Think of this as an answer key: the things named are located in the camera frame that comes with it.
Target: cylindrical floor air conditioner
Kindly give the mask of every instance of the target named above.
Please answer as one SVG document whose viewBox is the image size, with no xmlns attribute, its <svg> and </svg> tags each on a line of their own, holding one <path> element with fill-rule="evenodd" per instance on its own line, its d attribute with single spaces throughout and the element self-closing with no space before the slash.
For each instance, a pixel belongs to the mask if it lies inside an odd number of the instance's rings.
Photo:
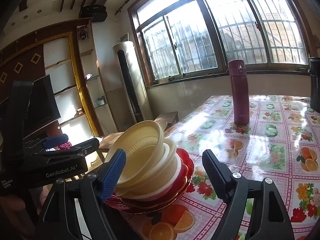
<svg viewBox="0 0 320 240">
<path fill-rule="evenodd" d="M 134 122 L 153 120 L 133 42 L 124 41 L 116 44 L 112 49 Z"/>
</svg>

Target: purple thermos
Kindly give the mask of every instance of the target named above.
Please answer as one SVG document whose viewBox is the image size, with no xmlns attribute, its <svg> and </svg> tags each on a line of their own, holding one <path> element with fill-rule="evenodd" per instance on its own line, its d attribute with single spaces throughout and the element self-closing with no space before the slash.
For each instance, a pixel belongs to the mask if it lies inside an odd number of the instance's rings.
<svg viewBox="0 0 320 240">
<path fill-rule="evenodd" d="M 247 73 L 242 59 L 228 63 L 234 109 L 234 122 L 237 125 L 249 123 L 249 89 Z"/>
</svg>

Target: window sill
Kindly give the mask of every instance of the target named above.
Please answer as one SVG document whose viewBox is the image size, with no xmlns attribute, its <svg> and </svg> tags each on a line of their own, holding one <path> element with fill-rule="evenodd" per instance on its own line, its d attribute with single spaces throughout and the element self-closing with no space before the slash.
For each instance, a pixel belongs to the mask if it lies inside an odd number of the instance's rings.
<svg viewBox="0 0 320 240">
<path fill-rule="evenodd" d="M 251 74 L 286 74 L 286 75 L 310 76 L 310 73 L 308 73 L 308 72 L 292 71 L 292 70 L 248 70 L 247 74 L 248 75 L 251 75 Z M 196 77 L 184 77 L 184 78 L 181 78 L 178 80 L 172 80 L 169 82 L 164 82 L 164 83 L 148 86 L 146 88 L 153 88 L 153 87 L 169 85 L 169 84 L 174 84 L 174 83 L 187 82 L 187 81 L 193 81 L 193 80 L 204 79 L 204 78 L 223 77 L 223 76 L 229 76 L 229 73 L 227 72 L 227 73 L 202 75 L 202 76 L 196 76 Z"/>
</svg>

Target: stack of bowls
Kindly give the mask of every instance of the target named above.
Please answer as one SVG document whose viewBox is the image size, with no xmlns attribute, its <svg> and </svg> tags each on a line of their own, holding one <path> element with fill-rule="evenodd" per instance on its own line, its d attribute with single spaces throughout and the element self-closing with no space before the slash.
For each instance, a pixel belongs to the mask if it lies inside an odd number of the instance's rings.
<svg viewBox="0 0 320 240">
<path fill-rule="evenodd" d="M 126 164 L 115 188 L 117 196 L 151 201 L 170 190 L 182 163 L 176 144 L 164 138 L 164 127 L 154 121 L 137 123 L 110 147 L 105 162 L 117 149 L 126 153 Z"/>
</svg>

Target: human hand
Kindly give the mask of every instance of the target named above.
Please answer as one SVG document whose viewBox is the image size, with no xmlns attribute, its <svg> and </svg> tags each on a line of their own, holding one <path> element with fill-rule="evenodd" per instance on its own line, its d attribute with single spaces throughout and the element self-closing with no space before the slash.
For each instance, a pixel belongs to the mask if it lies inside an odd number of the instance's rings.
<svg viewBox="0 0 320 240">
<path fill-rule="evenodd" d="M 37 213 L 40 214 L 41 208 L 44 204 L 46 197 L 48 196 L 49 190 L 47 187 L 42 188 L 42 192 L 39 197 L 39 206 L 37 207 Z M 4 213 L 7 215 L 10 223 L 23 235 L 30 236 L 32 232 L 23 224 L 19 219 L 17 212 L 21 212 L 26 208 L 24 201 L 16 195 L 8 195 L 0 197 L 0 205 L 2 206 Z"/>
</svg>

